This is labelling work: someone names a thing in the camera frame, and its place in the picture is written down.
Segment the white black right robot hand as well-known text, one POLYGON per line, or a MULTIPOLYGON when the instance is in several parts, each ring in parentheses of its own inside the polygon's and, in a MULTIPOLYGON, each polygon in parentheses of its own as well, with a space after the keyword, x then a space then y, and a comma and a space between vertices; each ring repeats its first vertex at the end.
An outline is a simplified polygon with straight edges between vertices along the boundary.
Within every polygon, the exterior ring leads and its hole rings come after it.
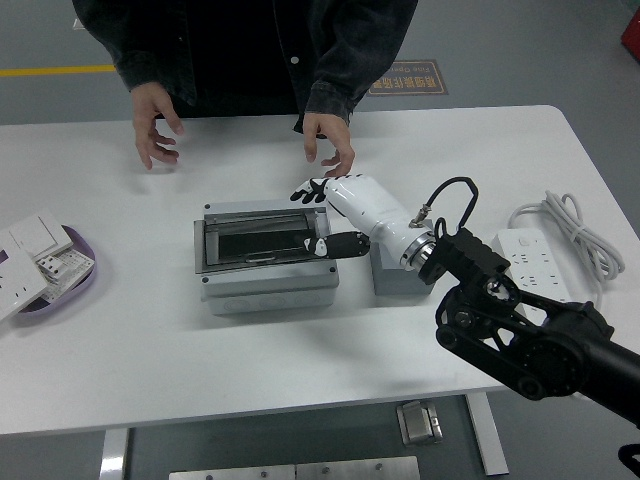
POLYGON ((294 190, 290 200, 302 204, 328 202, 358 231, 384 245, 406 270, 413 269, 412 259, 427 243, 427 229, 410 227, 410 214, 404 206, 366 175, 310 179, 294 190))

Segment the person's left hand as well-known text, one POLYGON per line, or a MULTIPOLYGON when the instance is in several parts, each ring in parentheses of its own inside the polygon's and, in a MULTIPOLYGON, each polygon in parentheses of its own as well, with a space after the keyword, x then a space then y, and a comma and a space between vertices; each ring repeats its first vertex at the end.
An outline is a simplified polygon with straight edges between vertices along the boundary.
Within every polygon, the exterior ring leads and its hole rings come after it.
POLYGON ((335 149, 334 155, 321 162, 330 167, 326 177, 340 177, 350 173, 356 158, 351 144, 351 133, 346 122, 332 114, 306 113, 303 117, 304 154, 309 163, 317 157, 317 140, 324 136, 335 149))

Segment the person's right hand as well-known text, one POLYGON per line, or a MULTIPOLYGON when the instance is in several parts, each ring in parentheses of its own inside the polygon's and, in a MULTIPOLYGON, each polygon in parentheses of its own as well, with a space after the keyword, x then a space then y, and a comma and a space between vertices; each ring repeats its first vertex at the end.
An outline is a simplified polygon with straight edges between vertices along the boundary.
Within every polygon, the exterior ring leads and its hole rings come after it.
POLYGON ((160 83, 149 82, 133 88, 131 99, 135 147, 144 167, 151 170, 153 161, 176 165, 179 158, 174 149, 176 140, 161 135, 156 126, 157 118, 162 117, 174 135, 184 133, 169 93, 160 83))

